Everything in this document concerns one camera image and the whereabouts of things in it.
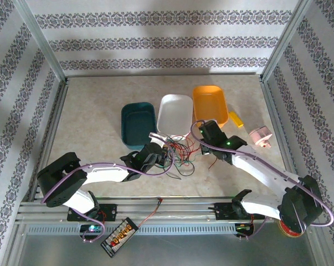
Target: orange plastic bowl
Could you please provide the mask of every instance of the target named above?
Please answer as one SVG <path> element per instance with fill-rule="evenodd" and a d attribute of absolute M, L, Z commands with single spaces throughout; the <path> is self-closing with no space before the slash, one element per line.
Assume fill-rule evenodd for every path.
<path fill-rule="evenodd" d="M 216 119 L 219 127 L 227 123 L 227 104 L 220 87 L 214 85 L 195 87 L 193 101 L 196 120 Z"/>

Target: patterned wallpaper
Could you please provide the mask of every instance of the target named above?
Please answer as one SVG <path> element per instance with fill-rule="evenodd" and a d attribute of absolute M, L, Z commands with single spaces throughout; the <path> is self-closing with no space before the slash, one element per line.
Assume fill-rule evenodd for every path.
<path fill-rule="evenodd" d="M 27 0 L 65 74 L 261 73 L 297 0 Z"/>
<path fill-rule="evenodd" d="M 298 174 L 334 210 L 334 0 L 311 4 L 268 86 Z M 325 233 L 334 258 L 334 224 Z"/>
<path fill-rule="evenodd" d="M 13 3 L 0 0 L 0 264 L 58 85 Z"/>

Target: metal floor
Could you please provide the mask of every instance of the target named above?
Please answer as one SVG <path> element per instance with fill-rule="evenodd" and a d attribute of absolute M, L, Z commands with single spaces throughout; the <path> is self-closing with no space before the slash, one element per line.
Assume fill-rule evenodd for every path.
<path fill-rule="evenodd" d="M 112 259 L 100 243 L 83 243 L 77 235 L 27 235 L 19 265 L 315 265 L 307 237 L 286 237 L 275 223 L 248 242 L 232 234 L 135 235 Z"/>

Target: white robotic arm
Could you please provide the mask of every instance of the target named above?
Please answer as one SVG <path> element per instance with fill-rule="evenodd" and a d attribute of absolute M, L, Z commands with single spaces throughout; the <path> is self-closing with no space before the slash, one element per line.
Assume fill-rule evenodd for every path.
<path fill-rule="evenodd" d="M 258 155 L 242 139 L 233 136 L 227 138 L 214 121 L 204 123 L 200 127 L 205 145 L 209 147 L 227 148 L 230 152 L 208 149 L 202 146 L 203 154 L 214 154 L 218 159 L 240 168 L 254 176 L 261 183 L 269 187 L 275 195 L 259 195 L 251 190 L 243 190 L 233 200 L 234 211 L 239 218 L 248 214 L 262 214 L 282 220 L 294 232 L 302 233 L 321 213 L 322 208 L 314 198 L 304 190 L 294 186 L 299 182 L 307 190 L 321 198 L 317 182 L 310 176 L 300 178 L 287 172 Z M 146 173 L 162 156 L 163 142 L 152 142 L 140 152 L 132 152 L 121 157 L 126 164 L 94 163 L 80 166 L 76 154 L 65 154 L 51 165 L 39 172 L 38 181 L 44 194 L 42 203 L 48 207 L 66 205 L 80 213 L 89 213 L 96 209 L 94 195 L 80 190 L 80 187 L 94 182 L 126 182 L 139 178 Z"/>

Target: pink object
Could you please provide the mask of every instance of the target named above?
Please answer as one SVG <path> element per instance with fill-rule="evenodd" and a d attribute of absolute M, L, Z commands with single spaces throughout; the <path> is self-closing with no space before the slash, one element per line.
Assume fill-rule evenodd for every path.
<path fill-rule="evenodd" d="M 266 126 L 262 126 L 258 129 L 254 129 L 249 133 L 249 136 L 254 141 L 256 145 L 261 147 L 271 147 L 269 143 L 269 138 L 273 135 Z"/>

